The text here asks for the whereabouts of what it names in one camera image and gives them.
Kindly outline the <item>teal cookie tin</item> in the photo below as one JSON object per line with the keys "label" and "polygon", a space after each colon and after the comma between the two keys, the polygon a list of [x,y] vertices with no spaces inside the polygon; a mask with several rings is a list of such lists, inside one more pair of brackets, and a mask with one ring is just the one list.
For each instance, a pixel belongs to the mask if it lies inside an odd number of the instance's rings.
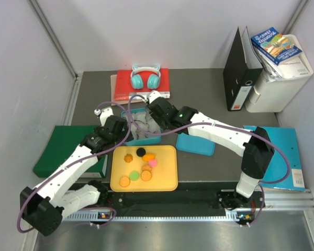
{"label": "teal cookie tin", "polygon": [[[152,117],[150,116],[150,114],[146,108],[132,109],[131,115],[133,113],[141,112],[141,111],[147,112],[147,120],[152,119]],[[140,145],[157,144],[157,143],[161,142],[161,136],[157,136],[156,134],[153,134],[153,135],[147,134],[148,137],[146,139],[138,140],[137,135],[136,135],[136,129],[137,129],[137,127],[133,123],[131,123],[131,133],[133,135],[133,140],[125,142],[124,145],[126,145],[126,146],[140,146]]]}

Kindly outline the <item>large black sandwich cookie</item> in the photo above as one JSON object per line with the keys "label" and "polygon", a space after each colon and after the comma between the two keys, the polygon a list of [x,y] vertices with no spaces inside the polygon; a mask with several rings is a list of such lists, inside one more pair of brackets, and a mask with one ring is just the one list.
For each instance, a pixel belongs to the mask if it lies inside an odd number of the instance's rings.
{"label": "large black sandwich cookie", "polygon": [[138,157],[143,157],[144,155],[146,155],[146,150],[144,148],[140,147],[136,150],[136,154]]}

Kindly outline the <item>teal tin lid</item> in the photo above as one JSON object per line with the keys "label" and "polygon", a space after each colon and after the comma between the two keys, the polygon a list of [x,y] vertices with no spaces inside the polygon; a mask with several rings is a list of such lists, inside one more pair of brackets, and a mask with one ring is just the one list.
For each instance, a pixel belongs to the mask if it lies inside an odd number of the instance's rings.
{"label": "teal tin lid", "polygon": [[176,141],[178,150],[205,156],[212,156],[215,152],[215,146],[213,141],[185,133],[179,134]]}

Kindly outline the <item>orange fish shaped cookie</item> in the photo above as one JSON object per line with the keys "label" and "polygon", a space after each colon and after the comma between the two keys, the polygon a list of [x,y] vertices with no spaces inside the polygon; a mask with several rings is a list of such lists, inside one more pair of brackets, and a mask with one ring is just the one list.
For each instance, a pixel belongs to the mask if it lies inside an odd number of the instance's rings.
{"label": "orange fish shaped cookie", "polygon": [[142,160],[143,160],[144,162],[148,162],[148,161],[150,161],[150,160],[152,160],[152,159],[155,159],[155,154],[148,153],[148,154],[144,154],[144,155],[142,156]]}

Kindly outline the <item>orange leaf shaped cookie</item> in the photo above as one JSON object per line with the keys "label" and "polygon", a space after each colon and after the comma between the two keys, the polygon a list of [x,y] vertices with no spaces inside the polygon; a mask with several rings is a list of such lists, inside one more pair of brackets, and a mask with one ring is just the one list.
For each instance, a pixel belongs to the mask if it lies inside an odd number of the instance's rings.
{"label": "orange leaf shaped cookie", "polygon": [[141,170],[142,170],[142,171],[145,171],[145,170],[151,171],[152,168],[151,168],[149,165],[144,165],[144,166],[141,168]]}

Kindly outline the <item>orange round sandwich cookie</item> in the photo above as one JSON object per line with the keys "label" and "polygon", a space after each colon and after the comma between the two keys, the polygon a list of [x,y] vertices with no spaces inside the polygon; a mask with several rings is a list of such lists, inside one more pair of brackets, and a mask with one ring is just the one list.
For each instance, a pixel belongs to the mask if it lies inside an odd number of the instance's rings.
{"label": "orange round sandwich cookie", "polygon": [[149,181],[149,180],[151,180],[151,178],[152,178],[152,174],[151,174],[151,172],[149,170],[142,171],[141,179],[143,181]]}

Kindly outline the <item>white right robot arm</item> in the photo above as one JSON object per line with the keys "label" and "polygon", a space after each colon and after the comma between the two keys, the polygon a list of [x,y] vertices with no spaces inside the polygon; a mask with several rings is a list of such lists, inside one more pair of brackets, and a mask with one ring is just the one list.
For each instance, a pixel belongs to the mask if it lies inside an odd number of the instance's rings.
{"label": "white right robot arm", "polygon": [[270,138],[263,128],[254,131],[229,126],[196,109],[177,109],[154,90],[147,96],[147,109],[160,128],[170,133],[185,133],[210,140],[235,152],[242,158],[241,175],[233,193],[221,195],[221,206],[233,210],[246,207],[274,155]]}

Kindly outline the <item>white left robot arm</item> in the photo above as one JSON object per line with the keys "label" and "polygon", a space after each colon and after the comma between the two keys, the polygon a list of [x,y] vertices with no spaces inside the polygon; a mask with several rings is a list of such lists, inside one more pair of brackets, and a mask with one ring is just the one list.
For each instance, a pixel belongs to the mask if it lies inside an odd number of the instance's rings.
{"label": "white left robot arm", "polygon": [[114,115],[110,107],[98,109],[96,113],[100,126],[83,137],[69,158],[51,176],[20,193],[17,219],[20,233],[26,233],[20,226],[24,220],[32,230],[48,236],[67,216],[86,206],[94,204],[100,208],[107,204],[108,194],[99,184],[87,184],[72,193],[68,192],[82,174],[99,162],[101,156],[132,139],[131,119]]}

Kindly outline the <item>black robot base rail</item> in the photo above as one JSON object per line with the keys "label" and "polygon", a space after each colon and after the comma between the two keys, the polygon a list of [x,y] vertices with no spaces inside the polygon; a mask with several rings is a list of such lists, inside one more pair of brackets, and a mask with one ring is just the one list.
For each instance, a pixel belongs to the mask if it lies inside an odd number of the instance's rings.
{"label": "black robot base rail", "polygon": [[120,217],[225,216],[227,209],[251,211],[260,208],[264,198],[255,191],[250,199],[241,199],[236,183],[194,181],[180,182],[173,191],[115,192],[103,191],[88,209],[110,207]]}

